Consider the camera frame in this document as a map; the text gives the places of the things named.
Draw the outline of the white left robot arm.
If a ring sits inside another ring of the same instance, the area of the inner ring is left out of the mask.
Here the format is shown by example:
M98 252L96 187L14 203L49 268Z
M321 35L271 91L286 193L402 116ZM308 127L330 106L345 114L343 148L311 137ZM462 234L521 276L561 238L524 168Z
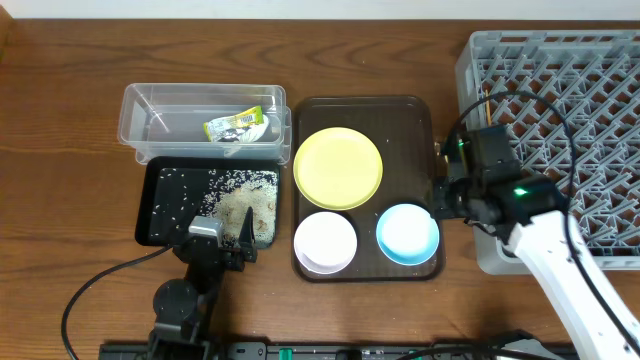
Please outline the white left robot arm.
M153 297L156 314L146 350L148 359L213 359L218 354L209 325L224 273L241 272L257 260L254 212L248 208L237 248L221 248L211 218L197 213L180 220L165 237L187 265L184 277L162 284Z

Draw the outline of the white pink bowl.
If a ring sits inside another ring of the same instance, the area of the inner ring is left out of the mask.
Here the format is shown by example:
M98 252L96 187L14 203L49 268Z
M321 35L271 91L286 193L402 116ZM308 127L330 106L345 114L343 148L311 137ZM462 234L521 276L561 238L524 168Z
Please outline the white pink bowl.
M297 227L293 239L298 262L319 275L330 275L346 268L357 252L353 225L334 212L317 212Z

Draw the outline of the wooden chopstick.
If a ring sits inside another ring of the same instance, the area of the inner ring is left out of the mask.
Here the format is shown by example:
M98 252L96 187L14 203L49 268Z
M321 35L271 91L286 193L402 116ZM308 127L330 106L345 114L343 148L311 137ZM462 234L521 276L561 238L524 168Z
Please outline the wooden chopstick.
M489 91L487 89L484 89L484 95L486 98L489 97ZM492 125L492 117L491 117L491 100L487 100L485 102L485 114L486 114L486 122L487 122L487 126L491 126Z

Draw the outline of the yellow green snack wrapper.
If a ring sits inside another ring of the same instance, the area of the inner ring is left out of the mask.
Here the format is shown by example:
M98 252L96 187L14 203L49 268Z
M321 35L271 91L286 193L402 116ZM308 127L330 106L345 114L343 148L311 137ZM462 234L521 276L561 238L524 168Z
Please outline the yellow green snack wrapper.
M261 123L265 115L261 106L249 108L241 113L212 119L203 124L209 142L231 142L226 140L228 131L251 123Z

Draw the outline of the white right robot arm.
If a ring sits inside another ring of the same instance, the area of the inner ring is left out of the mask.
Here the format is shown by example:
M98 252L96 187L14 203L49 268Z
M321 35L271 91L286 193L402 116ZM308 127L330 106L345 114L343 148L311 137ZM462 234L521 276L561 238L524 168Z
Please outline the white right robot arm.
M452 132L440 154L435 218L490 230L535 277L580 358L638 358L639 322L596 264L568 197L549 177L523 174L505 127Z

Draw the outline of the rice food scraps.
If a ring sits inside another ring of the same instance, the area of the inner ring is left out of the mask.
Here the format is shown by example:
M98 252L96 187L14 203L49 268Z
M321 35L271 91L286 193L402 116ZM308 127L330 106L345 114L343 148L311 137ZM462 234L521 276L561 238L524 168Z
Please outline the rice food scraps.
M275 171L164 168L151 206L148 238L161 239L196 209L199 216L223 222L220 246L237 247L245 214L252 207L256 246L267 248L276 234L278 190Z

